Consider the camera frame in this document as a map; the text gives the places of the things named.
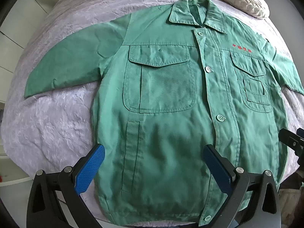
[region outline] side pocket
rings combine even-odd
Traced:
[[[122,191],[128,193],[132,193],[136,158],[138,152],[138,136],[139,122],[128,121],[122,186]]]

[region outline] green work shirt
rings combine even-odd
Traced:
[[[207,144],[279,183],[287,158],[280,86],[303,93],[297,70],[211,0],[154,6],[71,34],[34,68],[24,96],[91,81],[100,81],[92,125],[105,147],[95,184],[111,222],[209,223],[227,195],[202,160]]]

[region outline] bed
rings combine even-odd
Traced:
[[[7,155],[28,175],[38,169],[47,173],[74,165],[93,145],[90,109],[99,83],[92,82],[49,91],[24,99],[31,70],[56,43],[92,24],[107,22],[139,9],[171,4],[177,0],[60,0],[25,48],[16,67],[5,106],[1,133]],[[282,54],[290,52],[270,19],[259,20],[212,0],[221,10],[236,17],[267,38]],[[288,129],[304,127],[304,96],[282,87],[289,120]],[[281,181],[296,171],[297,157],[290,150]],[[107,221],[94,196],[94,182],[82,194],[95,218]],[[174,226],[180,222],[141,222],[138,226]]]

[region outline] blue gripper pad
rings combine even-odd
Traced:
[[[104,159],[105,147],[99,145],[75,177],[75,190],[78,195],[86,192]]]
[[[210,173],[214,177],[220,190],[223,193],[230,195],[232,191],[232,179],[208,146],[205,146],[203,149],[203,160],[209,168]]]
[[[298,128],[297,129],[297,135],[304,138],[304,129],[302,128]]]

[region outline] bolt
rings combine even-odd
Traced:
[[[270,176],[272,175],[272,174],[271,174],[271,171],[270,171],[270,170],[266,170],[266,171],[265,171],[265,175],[267,175],[267,176],[270,177]]]
[[[237,173],[244,173],[244,169],[242,167],[237,167]]]
[[[67,166],[67,167],[64,168],[64,172],[65,173],[69,173],[71,171],[72,171],[72,167],[71,166]]]
[[[38,171],[36,172],[36,175],[37,175],[37,176],[41,176],[42,173],[43,173],[43,170],[38,170]]]

